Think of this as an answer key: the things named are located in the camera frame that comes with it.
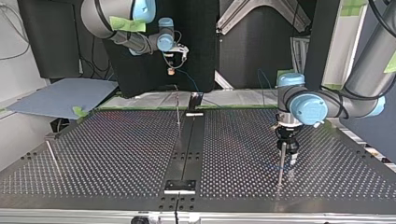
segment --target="metal bracket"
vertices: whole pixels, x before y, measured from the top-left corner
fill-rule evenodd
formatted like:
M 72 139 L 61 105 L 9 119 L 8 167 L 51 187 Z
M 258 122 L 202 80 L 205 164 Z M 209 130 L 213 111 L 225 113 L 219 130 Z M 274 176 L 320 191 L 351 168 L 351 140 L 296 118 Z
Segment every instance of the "metal bracket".
M 188 195 L 195 194 L 195 180 L 168 180 L 165 185 L 165 194 Z
M 218 33 L 227 35 L 238 22 L 256 7 L 273 7 L 290 24 L 293 24 L 297 4 L 297 0 L 234 0 L 218 21 Z M 311 20 L 306 16 L 304 10 L 298 7 L 298 11 L 295 14 L 294 27 L 298 32 L 302 32 L 310 23 Z
M 218 72 L 215 71 L 215 81 L 225 90 L 232 91 L 233 86 Z

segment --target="wire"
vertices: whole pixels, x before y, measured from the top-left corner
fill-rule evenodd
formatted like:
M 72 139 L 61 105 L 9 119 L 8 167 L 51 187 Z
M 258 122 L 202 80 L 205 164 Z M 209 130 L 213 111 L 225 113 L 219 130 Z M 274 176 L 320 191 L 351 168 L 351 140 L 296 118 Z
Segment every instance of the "wire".
M 384 29 L 386 29 L 391 35 L 393 35 L 396 38 L 396 34 L 394 31 L 392 31 L 392 29 L 389 27 L 389 25 L 384 21 L 384 18 L 382 17 L 382 15 L 379 13 L 378 8 L 376 7 L 375 3 L 373 0 L 369 0 L 369 4 L 371 9 L 373 10 L 376 18 L 378 19 L 379 23 L 384 27 Z M 393 89 L 394 85 L 396 83 L 396 76 L 393 78 L 392 82 L 390 83 L 389 87 L 382 92 L 381 94 L 379 94 L 378 96 L 374 96 L 374 97 L 366 97 L 366 96 L 360 96 L 358 94 L 353 93 L 352 91 L 348 90 L 347 88 L 344 88 L 344 90 L 348 93 L 348 94 L 344 94 L 340 91 L 335 91 L 332 90 L 330 88 L 327 88 L 325 86 L 320 86 L 321 90 L 326 90 L 326 91 L 331 91 L 341 97 L 346 97 L 352 100 L 358 100 L 358 101 L 373 101 L 373 100 L 377 100 L 383 96 L 385 96 L 386 94 L 388 94 L 390 92 L 390 90 Z
M 195 83 L 195 80 L 194 80 L 187 72 L 182 71 L 182 70 L 180 70 L 180 69 L 177 69 L 177 71 L 178 71 L 178 72 L 181 72 L 181 73 L 183 73 L 183 74 L 185 74 L 185 75 L 189 78 L 189 80 L 194 84 L 194 87 L 195 87 L 195 89 L 197 90 L 197 92 L 200 92 L 200 91 L 198 90 L 197 84 Z M 218 104 L 216 104 L 216 103 L 214 103 L 214 102 L 212 102 L 212 101 L 206 100 L 206 99 L 204 99 L 204 98 L 203 98 L 202 100 L 203 100 L 203 101 L 206 101 L 206 102 L 208 102 L 208 103 L 210 103 L 210 104 L 212 104 L 212 105 L 216 105 L 216 106 L 222 108 L 221 105 L 218 105 Z
M 59 119 L 58 125 L 57 125 L 57 128 L 56 128 L 56 133 L 61 131 L 61 125 L 62 125 L 62 119 Z
M 19 58 L 21 57 L 23 54 L 27 53 L 27 51 L 30 48 L 30 44 L 27 46 L 26 50 L 20 54 L 14 55 L 14 56 L 10 56 L 10 57 L 6 57 L 6 58 L 0 58 L 0 61 L 5 61 L 5 60 L 10 60 L 10 59 L 15 59 L 15 58 Z
M 265 75 L 265 73 L 264 73 L 260 68 L 258 69 L 258 72 L 260 72 L 260 73 L 262 74 L 262 76 L 265 78 L 265 80 L 267 81 L 267 84 L 268 84 L 268 87 L 269 87 L 270 90 L 271 90 L 271 93 L 272 93 L 275 97 L 277 97 L 277 95 L 274 93 L 273 88 L 271 87 L 271 82 L 270 82 L 270 80 L 268 79 L 267 75 Z
M 25 30 L 24 30 L 23 20 L 22 20 L 21 16 L 18 14 L 18 12 L 17 12 L 14 8 L 9 7 L 8 5 L 4 5 L 3 7 L 5 7 L 6 9 L 9 9 L 9 10 L 18 18 L 18 20 L 19 20 L 19 22 L 20 22 L 21 29 L 22 29 L 22 34 L 21 34 L 21 32 L 18 30 L 18 28 L 14 25 L 14 23 L 11 21 L 11 19 L 10 19 L 9 16 L 6 14 L 6 12 L 2 9 L 2 7 L 0 7 L 1 12 L 2 12 L 2 14 L 3 14 L 3 17 L 7 20 L 7 22 L 9 23 L 9 25 L 11 25 L 12 28 L 14 28 L 14 30 L 17 32 L 17 34 L 18 34 L 26 43 L 29 43 L 29 40 L 28 40 L 27 35 L 26 35 L 26 32 L 25 32 Z
M 297 6 L 296 6 L 296 9 L 294 11 L 293 23 L 291 24 L 291 51 L 292 51 L 292 54 L 294 56 L 293 58 L 294 58 L 294 63 L 296 64 L 297 73 L 300 73 L 299 68 L 298 68 L 298 64 L 297 64 L 297 55 L 296 55 L 296 51 L 294 49 L 294 33 L 295 33 L 294 25 L 296 23 L 297 12 L 298 12 L 298 9 L 300 7 L 300 4 L 298 3 L 298 1 L 296 1 L 296 3 L 297 3 Z
M 197 86 L 195 80 L 187 72 L 182 71 L 180 69 L 177 69 L 177 71 L 183 73 L 184 75 L 186 75 L 189 78 L 189 80 L 194 84 L 194 87 L 197 90 L 197 92 L 199 92 L 199 89 L 198 89 L 198 86 Z
M 2 7 L 5 7 L 5 8 L 7 8 L 7 9 L 9 9 L 9 10 L 10 10 L 13 14 L 15 14 L 15 16 L 18 18 L 18 20 L 19 20 L 20 23 L 21 23 L 22 34 L 21 34 L 21 32 L 17 29 L 17 27 L 14 25 L 14 23 L 11 21 L 11 19 L 10 19 L 9 16 L 6 14 L 6 12 L 2 9 Z M 15 30 L 15 32 L 23 39 L 23 41 L 25 41 L 25 42 L 27 43 L 27 47 L 26 47 L 26 49 L 25 49 L 22 53 L 19 53 L 19 54 L 13 55 L 13 56 L 9 56 L 9 57 L 5 57 L 5 58 L 0 58 L 0 61 L 5 61 L 5 60 L 10 60 L 10 59 L 19 58 L 19 57 L 21 57 L 22 55 L 24 55 L 25 53 L 27 53 L 27 51 L 29 51 L 29 48 L 30 48 L 29 40 L 28 40 L 28 38 L 27 38 L 26 32 L 24 31 L 22 18 L 21 18 L 21 16 L 18 14 L 18 12 L 17 12 L 14 8 L 9 7 L 8 5 L 0 6 L 0 11 L 1 11 L 3 17 L 4 17 L 4 18 L 7 20 L 7 22 L 10 24 L 10 26 Z
M 97 70 L 99 70 L 99 71 L 101 71 L 101 72 L 107 72 L 107 73 L 108 73 L 108 70 L 110 69 L 110 66 L 111 66 L 110 60 L 107 61 L 107 68 L 105 68 L 105 69 L 99 68 L 99 66 L 95 63 L 95 59 L 94 59 L 95 42 L 96 42 L 95 40 L 96 40 L 96 36 L 93 35 L 93 36 L 92 36 L 92 48 L 91 48 L 91 60 L 92 60 L 92 64 L 93 64 L 93 66 L 95 66 L 95 68 L 96 68 Z
M 259 71 L 257 72 L 257 79 L 259 80 L 260 87 L 262 88 L 262 105 L 265 105 L 264 86 L 262 85 L 262 80 L 260 79 Z
M 177 31 L 177 30 L 175 30 L 175 33 L 178 34 L 178 40 L 177 40 L 177 42 L 176 42 L 176 44 L 178 44 L 178 43 L 180 42 L 181 37 L 183 36 L 183 34 L 182 34 L 180 31 Z
M 212 104 L 212 105 L 216 105 L 216 106 L 222 108 L 221 105 L 218 105 L 218 104 L 216 104 L 215 102 L 212 102 L 212 101 L 210 101 L 210 100 L 206 100 L 206 99 L 204 99 L 204 98 L 202 98 L 202 100 L 203 100 L 203 101 L 206 101 L 206 102 L 208 102 L 208 103 L 210 103 L 210 104 Z
M 113 76 L 114 76 L 114 73 L 111 74 L 111 76 L 107 80 L 110 80 Z
M 137 33 L 137 34 L 140 35 L 140 37 L 142 37 L 146 41 L 147 45 L 145 45 L 145 47 L 142 50 L 139 50 L 136 53 L 143 54 L 146 51 L 146 49 L 149 47 L 149 54 L 153 54 L 154 47 L 151 45 L 151 42 L 149 41 L 149 39 L 145 35 L 142 35 L 140 33 Z
M 349 95 L 344 94 L 344 93 L 342 93 L 342 92 L 340 92 L 340 91 L 332 90 L 332 89 L 330 89 L 330 88 L 328 88 L 328 87 L 325 87 L 325 86 L 320 86 L 320 88 L 321 88 L 322 90 L 331 91 L 331 92 L 333 92 L 333 93 L 336 93 L 336 94 L 338 94 L 338 95 L 340 95 L 340 96 L 343 96 L 343 97 L 346 97 L 346 98 L 349 98 L 349 99 L 352 99 L 352 100 L 373 101 L 373 100 L 377 100 L 377 99 L 379 99 L 379 98 L 381 98 L 381 97 L 387 95 L 387 94 L 393 89 L 393 87 L 395 86 L 395 84 L 396 84 L 396 76 L 393 78 L 393 80 L 392 80 L 392 82 L 390 83 L 389 87 L 388 87 L 383 93 L 379 94 L 378 96 L 374 96 L 374 97 L 360 96 L 360 95 L 357 95 L 357 94 L 351 92 L 351 91 L 348 90 L 347 88 L 344 88 L 344 90 L 345 90 L 347 93 L 349 93 Z
M 184 62 L 186 62 L 185 60 L 181 60 L 181 64 L 178 65 L 178 66 L 176 66 L 176 67 L 174 67 L 174 66 L 171 65 L 171 64 L 168 62 L 168 60 L 166 59 L 165 53 L 163 53 L 163 59 L 165 60 L 166 64 L 168 64 L 168 66 L 169 66 L 170 68 L 173 68 L 173 69 L 181 68 L 181 67 L 184 65 Z
M 378 8 L 375 5 L 374 0 L 369 0 L 369 4 L 378 22 L 384 27 L 384 29 L 386 29 L 391 35 L 393 35 L 393 37 L 396 38 L 395 31 L 393 31 L 392 28 L 390 28 L 390 26 L 385 22 L 384 18 L 382 17 L 381 13 L 378 11 Z

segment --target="black panel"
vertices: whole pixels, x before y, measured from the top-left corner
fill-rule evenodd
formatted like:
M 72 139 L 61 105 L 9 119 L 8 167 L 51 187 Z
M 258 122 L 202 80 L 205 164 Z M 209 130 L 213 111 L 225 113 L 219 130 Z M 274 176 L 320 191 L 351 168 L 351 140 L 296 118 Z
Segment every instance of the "black panel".
M 73 6 L 52 1 L 19 1 L 40 76 L 78 77 L 78 41 Z
M 158 19 L 171 17 L 175 29 L 183 34 L 181 43 L 190 49 L 189 59 L 181 68 L 196 82 L 199 91 L 208 92 L 214 86 L 216 66 L 216 22 L 219 2 L 213 0 L 163 0 L 157 1 L 155 21 L 148 25 L 146 35 L 158 32 Z M 119 78 L 125 97 L 154 90 L 167 84 L 177 84 L 183 91 L 196 91 L 186 75 L 177 72 L 169 77 L 162 54 L 134 57 L 123 46 L 106 41 L 106 49 Z
M 318 90 L 329 57 L 340 0 L 318 0 L 304 69 L 306 87 Z
M 233 0 L 220 0 L 221 15 Z M 316 1 L 299 1 L 307 16 L 313 20 Z M 246 15 L 227 34 L 220 37 L 219 71 L 235 88 L 260 88 L 259 68 L 275 86 L 277 71 L 292 68 L 290 37 L 291 24 L 271 7 L 258 7 Z

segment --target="metal sheet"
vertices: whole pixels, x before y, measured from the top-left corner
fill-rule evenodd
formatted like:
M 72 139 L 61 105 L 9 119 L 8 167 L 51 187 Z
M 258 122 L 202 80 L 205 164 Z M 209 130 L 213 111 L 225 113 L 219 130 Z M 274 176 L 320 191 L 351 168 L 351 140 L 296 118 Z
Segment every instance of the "metal sheet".
M 306 222 L 329 221 L 326 214 L 375 214 L 394 222 L 396 174 L 330 123 L 299 135 L 299 158 L 286 167 L 279 188 L 271 130 L 276 111 L 204 113 L 185 118 L 181 133 L 176 111 L 93 114 L 51 145 L 54 156 L 43 145 L 0 173 L 0 217 L 45 217 L 50 209 L 59 216 L 71 209 L 177 210 L 183 218 L 199 212 L 218 221 L 304 213 Z M 169 179 L 196 180 L 197 193 L 164 195 Z
M 299 158 L 280 188 L 275 113 L 205 112 L 204 128 L 191 139 L 202 162 L 183 176 L 199 178 L 194 171 L 202 167 L 194 212 L 396 214 L 396 174 L 330 123 L 300 133 Z
M 55 141 L 54 155 L 43 145 L 2 172 L 0 207 L 166 210 L 180 135 L 176 111 L 98 112 Z

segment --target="green tape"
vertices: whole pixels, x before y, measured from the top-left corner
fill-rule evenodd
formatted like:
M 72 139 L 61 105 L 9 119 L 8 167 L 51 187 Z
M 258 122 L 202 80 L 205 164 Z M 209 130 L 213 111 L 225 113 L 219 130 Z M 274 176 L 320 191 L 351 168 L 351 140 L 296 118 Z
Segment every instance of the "green tape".
M 146 23 L 144 21 L 130 21 L 111 16 L 110 26 L 113 31 L 146 32 Z
M 340 91 L 343 88 L 343 85 L 339 84 L 324 84 L 323 86 L 335 91 Z
M 385 69 L 384 73 L 394 73 L 396 72 L 396 52 L 393 54 L 392 59 L 390 60 L 387 68 Z
M 80 106 L 73 106 L 73 112 L 80 118 L 84 118 L 89 114 L 88 112 L 83 111 Z
M 361 14 L 361 8 L 366 4 L 366 0 L 344 0 L 341 8 L 341 16 L 359 16 Z

